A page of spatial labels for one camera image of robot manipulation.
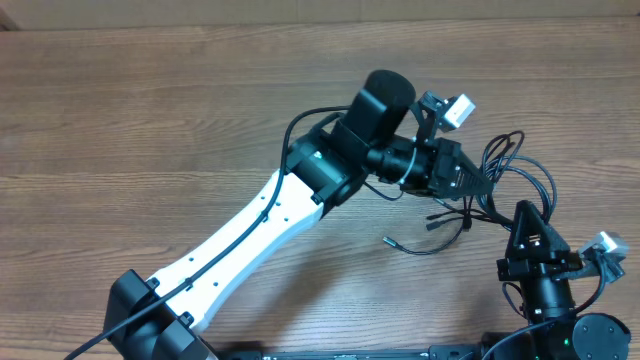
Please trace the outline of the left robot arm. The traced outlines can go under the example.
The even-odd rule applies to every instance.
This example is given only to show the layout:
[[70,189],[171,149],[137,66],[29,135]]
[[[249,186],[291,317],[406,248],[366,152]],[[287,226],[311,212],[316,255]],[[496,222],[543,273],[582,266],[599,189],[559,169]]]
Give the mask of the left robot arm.
[[446,133],[474,111],[465,95],[418,95],[403,76],[372,72],[348,106],[325,107],[256,197],[209,239],[148,279],[128,271],[111,290],[102,336],[126,359],[210,359],[203,332],[278,248],[314,227],[369,176],[438,199],[492,184]]

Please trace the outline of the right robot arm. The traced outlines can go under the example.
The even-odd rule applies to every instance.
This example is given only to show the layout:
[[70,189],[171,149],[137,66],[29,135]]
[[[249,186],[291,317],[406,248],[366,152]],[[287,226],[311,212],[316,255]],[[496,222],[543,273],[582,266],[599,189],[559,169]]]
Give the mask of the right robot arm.
[[629,246],[615,232],[599,232],[573,251],[529,201],[517,204],[505,255],[497,261],[504,286],[519,289],[527,325],[487,333],[484,359],[625,359],[630,329],[618,318],[587,309],[605,287],[625,275]]

